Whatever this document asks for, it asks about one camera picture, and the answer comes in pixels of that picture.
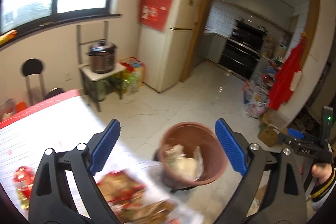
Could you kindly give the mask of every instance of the pressure cooker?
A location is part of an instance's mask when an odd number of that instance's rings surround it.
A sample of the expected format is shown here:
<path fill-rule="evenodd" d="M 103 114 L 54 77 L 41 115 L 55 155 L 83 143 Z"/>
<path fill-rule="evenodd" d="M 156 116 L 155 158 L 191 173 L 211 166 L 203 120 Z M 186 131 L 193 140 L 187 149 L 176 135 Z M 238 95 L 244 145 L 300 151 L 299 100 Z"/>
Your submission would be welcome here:
<path fill-rule="evenodd" d="M 108 73 L 114 69 L 116 45 L 101 39 L 89 47 L 91 70 L 95 73 Z"/>

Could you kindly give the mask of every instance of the red paper on refrigerator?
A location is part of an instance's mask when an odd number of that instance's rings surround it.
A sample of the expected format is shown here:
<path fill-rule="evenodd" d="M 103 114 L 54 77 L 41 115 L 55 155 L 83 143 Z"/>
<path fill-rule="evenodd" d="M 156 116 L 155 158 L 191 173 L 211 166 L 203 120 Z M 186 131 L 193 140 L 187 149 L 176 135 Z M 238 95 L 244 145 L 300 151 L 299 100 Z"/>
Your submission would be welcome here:
<path fill-rule="evenodd" d="M 162 31 L 173 0 L 140 0 L 139 23 Z"/>

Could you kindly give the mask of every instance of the silver screw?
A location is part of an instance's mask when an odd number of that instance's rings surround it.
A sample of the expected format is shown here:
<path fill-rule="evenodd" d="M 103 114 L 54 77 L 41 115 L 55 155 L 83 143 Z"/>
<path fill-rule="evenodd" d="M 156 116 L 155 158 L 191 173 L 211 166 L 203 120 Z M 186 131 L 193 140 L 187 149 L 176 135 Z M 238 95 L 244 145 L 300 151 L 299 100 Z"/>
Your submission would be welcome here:
<path fill-rule="evenodd" d="M 282 150 L 282 152 L 285 154 L 285 155 L 290 155 L 292 152 L 289 148 L 285 148 L 284 150 Z"/>
<path fill-rule="evenodd" d="M 51 155 L 53 153 L 53 150 L 51 148 L 48 148 L 44 153 L 46 155 Z"/>
<path fill-rule="evenodd" d="M 78 150 L 84 150 L 86 148 L 86 144 L 85 143 L 79 143 L 79 144 L 77 144 L 76 148 Z"/>
<path fill-rule="evenodd" d="M 259 150 L 260 146 L 257 143 L 251 143 L 250 148 L 254 151 L 257 151 L 257 150 Z"/>

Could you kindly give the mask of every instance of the upper cabinet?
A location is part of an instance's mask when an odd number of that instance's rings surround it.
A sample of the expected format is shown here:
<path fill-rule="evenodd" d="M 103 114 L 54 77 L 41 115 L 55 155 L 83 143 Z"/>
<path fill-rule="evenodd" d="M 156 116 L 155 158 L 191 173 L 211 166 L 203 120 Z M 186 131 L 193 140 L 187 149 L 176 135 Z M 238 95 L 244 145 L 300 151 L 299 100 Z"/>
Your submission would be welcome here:
<path fill-rule="evenodd" d="M 285 29 L 289 28 L 294 8 L 281 0 L 224 0 L 252 10 Z"/>

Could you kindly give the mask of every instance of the window frame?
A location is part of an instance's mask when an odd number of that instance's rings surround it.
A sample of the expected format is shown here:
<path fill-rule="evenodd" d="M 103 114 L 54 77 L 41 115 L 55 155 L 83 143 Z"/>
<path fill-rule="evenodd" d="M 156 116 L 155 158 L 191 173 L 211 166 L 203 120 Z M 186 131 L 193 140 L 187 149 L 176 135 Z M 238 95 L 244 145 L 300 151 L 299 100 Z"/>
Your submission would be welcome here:
<path fill-rule="evenodd" d="M 52 27 L 55 25 L 70 23 L 70 22 L 83 20 L 83 19 L 85 20 L 85 19 L 95 19 L 95 18 L 104 18 L 104 17 L 105 18 L 106 17 L 119 17 L 120 14 L 110 13 L 111 1 L 112 0 L 106 0 L 105 7 L 103 8 L 75 10 L 75 11 L 69 11 L 69 12 L 58 14 L 57 13 L 58 0 L 52 0 L 51 15 L 32 20 L 20 26 L 15 27 L 15 29 L 18 31 L 17 36 L 14 39 L 8 41 L 7 43 L 0 45 L 0 48 L 8 43 L 13 42 L 14 40 L 17 40 L 31 33 L 41 31 L 43 29 L 47 29 L 48 27 Z M 2 4 L 2 0 L 0 0 L 0 14 L 1 14 L 1 4 Z"/>

